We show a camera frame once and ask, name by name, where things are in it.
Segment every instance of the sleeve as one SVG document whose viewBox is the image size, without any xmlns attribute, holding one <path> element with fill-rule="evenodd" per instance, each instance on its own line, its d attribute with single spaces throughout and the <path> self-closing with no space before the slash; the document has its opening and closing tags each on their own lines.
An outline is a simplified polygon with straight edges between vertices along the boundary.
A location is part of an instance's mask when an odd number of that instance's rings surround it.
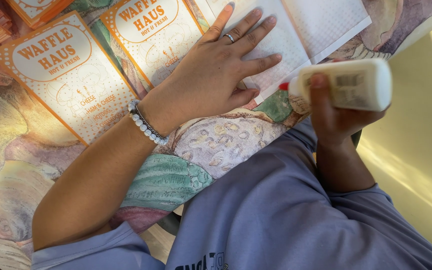
<svg viewBox="0 0 432 270">
<path fill-rule="evenodd" d="M 432 244 L 396 210 L 391 197 L 378 184 L 367 190 L 328 193 L 334 208 L 350 220 L 369 225 L 432 267 Z"/>
<path fill-rule="evenodd" d="M 32 270 L 45 269 L 163 270 L 144 240 L 127 222 L 117 229 L 80 242 L 38 250 L 32 256 Z"/>
</svg>

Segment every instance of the floral tablecloth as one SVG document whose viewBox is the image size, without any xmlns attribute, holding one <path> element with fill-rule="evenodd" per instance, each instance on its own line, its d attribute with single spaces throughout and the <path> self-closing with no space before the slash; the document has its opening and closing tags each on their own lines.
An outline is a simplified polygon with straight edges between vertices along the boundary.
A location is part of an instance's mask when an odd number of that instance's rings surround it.
<svg viewBox="0 0 432 270">
<path fill-rule="evenodd" d="M 193 0 L 185 0 L 194 9 Z M 77 10 L 140 98 L 147 85 L 109 34 L 99 15 L 113 0 L 75 0 L 61 14 Z M 363 0 L 373 24 L 324 61 L 336 57 L 389 59 L 432 17 L 432 0 Z M 11 39 L 31 32 L 6 2 L 13 18 Z M 208 29 L 201 14 L 194 12 Z M 431 27 L 424 28 L 429 32 Z M 111 225 L 129 221 L 142 232 L 265 147 L 309 114 L 300 98 L 276 92 L 261 105 L 193 120 L 171 134 L 136 176 Z M 39 201 L 85 149 L 51 113 L 0 69 L 0 268 L 29 269 L 31 219 Z"/>
</svg>

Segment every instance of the bracelet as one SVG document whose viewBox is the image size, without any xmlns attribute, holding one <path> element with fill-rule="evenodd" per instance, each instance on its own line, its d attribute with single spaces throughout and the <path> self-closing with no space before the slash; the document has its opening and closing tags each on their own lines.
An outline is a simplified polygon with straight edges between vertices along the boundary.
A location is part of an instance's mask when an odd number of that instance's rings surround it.
<svg viewBox="0 0 432 270">
<path fill-rule="evenodd" d="M 146 122 L 144 117 L 138 110 L 138 104 L 141 102 L 140 100 L 133 100 L 129 102 L 129 117 L 132 118 L 136 122 L 136 126 L 139 126 L 139 129 L 144 132 L 150 140 L 152 140 L 155 144 L 166 145 L 170 140 L 170 137 L 163 137 L 158 134 L 149 124 Z"/>
</svg>

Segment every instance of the cartoon boy illustration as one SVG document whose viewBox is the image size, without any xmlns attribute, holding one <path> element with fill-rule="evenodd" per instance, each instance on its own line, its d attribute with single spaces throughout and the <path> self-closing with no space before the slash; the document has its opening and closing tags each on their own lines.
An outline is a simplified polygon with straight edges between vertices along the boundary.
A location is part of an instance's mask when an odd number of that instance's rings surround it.
<svg viewBox="0 0 432 270">
<path fill-rule="evenodd" d="M 160 54 L 156 45 L 149 41 L 144 41 L 139 45 L 138 52 L 141 59 L 146 61 L 148 67 L 153 67 L 156 70 L 158 79 L 164 80 L 171 74 L 166 69 L 164 61 L 159 58 Z"/>
<path fill-rule="evenodd" d="M 186 55 L 189 51 L 188 40 L 191 37 L 189 25 L 184 23 L 175 23 L 166 27 L 164 32 L 166 41 L 174 46 L 174 52 L 180 55 Z"/>
<path fill-rule="evenodd" d="M 109 97 L 103 83 L 107 76 L 106 67 L 100 64 L 85 64 L 78 69 L 79 80 L 90 87 L 88 92 L 95 93 L 99 99 L 98 102 Z"/>
<path fill-rule="evenodd" d="M 51 81 L 46 86 L 46 92 L 51 98 L 55 99 L 59 105 L 68 106 L 71 109 L 73 117 L 81 118 L 80 126 L 86 128 L 86 126 L 83 125 L 86 111 L 79 103 L 80 101 L 75 98 L 73 90 L 67 83 Z"/>
</svg>

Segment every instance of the glue bottle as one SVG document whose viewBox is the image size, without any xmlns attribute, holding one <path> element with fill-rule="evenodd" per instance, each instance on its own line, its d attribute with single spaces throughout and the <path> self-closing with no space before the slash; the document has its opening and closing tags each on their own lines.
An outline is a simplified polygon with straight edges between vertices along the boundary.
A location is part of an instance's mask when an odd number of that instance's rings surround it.
<svg viewBox="0 0 432 270">
<path fill-rule="evenodd" d="M 310 102 L 311 76 L 316 73 L 328 76 L 334 107 L 381 112 L 391 103 L 391 69 L 379 58 L 307 66 L 290 83 L 280 85 L 280 89 Z"/>
</svg>

